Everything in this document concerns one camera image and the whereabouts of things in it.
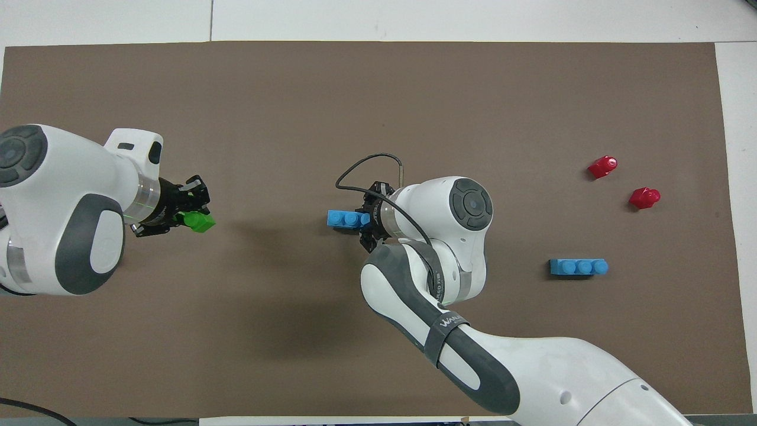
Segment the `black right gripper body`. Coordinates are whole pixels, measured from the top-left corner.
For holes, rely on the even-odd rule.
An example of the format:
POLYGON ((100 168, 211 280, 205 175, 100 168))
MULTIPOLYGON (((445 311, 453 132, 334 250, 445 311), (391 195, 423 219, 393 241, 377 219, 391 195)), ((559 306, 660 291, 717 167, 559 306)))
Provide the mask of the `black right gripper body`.
POLYGON ((381 227, 382 244, 390 238, 390 234, 382 224, 380 218, 381 208, 383 207, 384 200, 386 200, 387 197, 392 195, 394 192, 395 190, 387 182, 381 181, 375 181, 373 185, 368 188, 368 192, 365 192, 373 196, 373 206, 371 206, 371 212, 368 213, 368 218, 370 219, 370 221, 368 222, 368 225, 365 225, 364 227, 381 227))

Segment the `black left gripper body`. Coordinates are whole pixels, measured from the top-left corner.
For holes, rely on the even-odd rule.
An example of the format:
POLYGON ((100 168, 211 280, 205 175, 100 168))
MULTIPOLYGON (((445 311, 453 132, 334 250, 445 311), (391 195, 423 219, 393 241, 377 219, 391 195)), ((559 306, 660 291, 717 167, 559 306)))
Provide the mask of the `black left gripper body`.
POLYGON ((139 177, 135 199, 127 208, 127 224, 131 226, 176 221, 186 225, 182 215, 200 213, 179 211, 179 186, 162 177, 157 180, 139 177))

